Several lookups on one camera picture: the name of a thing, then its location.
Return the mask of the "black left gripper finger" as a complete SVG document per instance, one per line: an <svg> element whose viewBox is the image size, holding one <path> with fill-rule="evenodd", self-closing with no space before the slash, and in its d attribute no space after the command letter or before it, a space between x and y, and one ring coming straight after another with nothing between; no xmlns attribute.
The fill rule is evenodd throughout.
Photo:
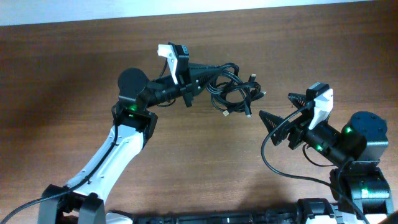
<svg viewBox="0 0 398 224"><path fill-rule="evenodd" d="M221 65L205 65L199 63L189 63L188 69L190 73L220 73Z"/></svg>
<svg viewBox="0 0 398 224"><path fill-rule="evenodd" d="M191 76L193 93L201 93L206 87L219 77L221 73L198 73Z"/></svg>

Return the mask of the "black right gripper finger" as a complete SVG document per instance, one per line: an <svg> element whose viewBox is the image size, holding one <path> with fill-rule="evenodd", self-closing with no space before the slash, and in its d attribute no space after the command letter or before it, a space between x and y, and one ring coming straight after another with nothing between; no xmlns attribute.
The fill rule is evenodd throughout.
<svg viewBox="0 0 398 224"><path fill-rule="evenodd" d="M284 118L263 110L260 110L259 116L269 133L275 131L271 136L273 145L278 146L287 138L290 125L289 121L285 121Z"/></svg>
<svg viewBox="0 0 398 224"><path fill-rule="evenodd" d="M307 99L306 95L299 93L289 93L288 99L297 109L310 109L311 101Z"/></svg>

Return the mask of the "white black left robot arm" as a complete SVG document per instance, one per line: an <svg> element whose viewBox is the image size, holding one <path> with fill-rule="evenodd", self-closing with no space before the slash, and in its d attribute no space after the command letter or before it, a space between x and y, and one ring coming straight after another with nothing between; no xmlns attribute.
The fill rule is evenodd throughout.
<svg viewBox="0 0 398 224"><path fill-rule="evenodd" d="M155 80L138 68L118 78L119 100L111 108L113 125L108 138L76 176L63 187L49 185L39 207L39 223L133 223L121 212L106 212L105 203L127 165L145 147L158 120L148 109L182 97L191 106L223 65L186 63Z"/></svg>

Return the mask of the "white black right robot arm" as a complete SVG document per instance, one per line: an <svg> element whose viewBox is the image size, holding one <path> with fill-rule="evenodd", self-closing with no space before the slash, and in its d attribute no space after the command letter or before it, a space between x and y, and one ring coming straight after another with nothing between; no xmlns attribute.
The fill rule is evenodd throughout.
<svg viewBox="0 0 398 224"><path fill-rule="evenodd" d="M329 187L335 202L303 198L286 208L266 212L268 223L395 223L396 214L387 180L378 164L389 145L386 121L359 111L341 131L329 125L333 90L326 85L304 95L289 93L296 111L286 118L260 111L268 135L279 145L289 141L292 150L313 148L330 161Z"/></svg>

